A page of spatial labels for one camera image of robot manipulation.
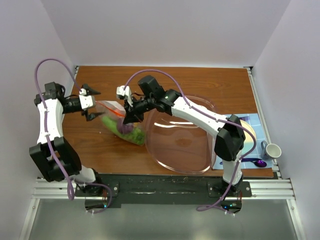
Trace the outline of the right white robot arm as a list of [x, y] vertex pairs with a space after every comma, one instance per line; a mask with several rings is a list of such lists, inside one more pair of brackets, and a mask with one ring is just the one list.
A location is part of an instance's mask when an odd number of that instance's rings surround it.
[[227, 117], [208, 110], [188, 99], [181, 91], [164, 90], [155, 77], [147, 75], [138, 81], [142, 97], [136, 99], [128, 85], [117, 87], [116, 96], [124, 101], [124, 124], [144, 120], [144, 114], [157, 110], [160, 113], [181, 118], [210, 134], [214, 142], [214, 152], [222, 159], [223, 192], [230, 197], [240, 190], [243, 173], [240, 168], [240, 154], [244, 147], [245, 133], [236, 115]]

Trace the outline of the clear zip top bag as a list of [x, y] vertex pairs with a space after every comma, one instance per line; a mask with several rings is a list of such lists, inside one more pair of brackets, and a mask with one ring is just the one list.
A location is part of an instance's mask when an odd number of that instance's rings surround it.
[[143, 146], [145, 130], [141, 122], [123, 124], [126, 111], [124, 107], [113, 100], [97, 100], [96, 110], [101, 112], [102, 124], [114, 135], [129, 143]]

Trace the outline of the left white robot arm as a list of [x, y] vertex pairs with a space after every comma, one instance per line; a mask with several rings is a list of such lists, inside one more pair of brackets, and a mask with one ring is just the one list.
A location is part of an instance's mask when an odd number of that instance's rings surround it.
[[29, 148], [29, 155], [47, 182], [75, 180], [79, 189], [90, 196], [103, 193], [104, 184], [99, 174], [92, 168], [82, 165], [79, 155], [63, 134], [65, 114], [80, 112], [86, 121], [101, 115], [89, 113], [95, 107], [95, 96], [99, 94], [83, 84], [79, 94], [65, 95], [65, 87], [59, 83], [45, 84], [45, 91], [34, 99], [39, 116], [40, 130], [37, 144]]

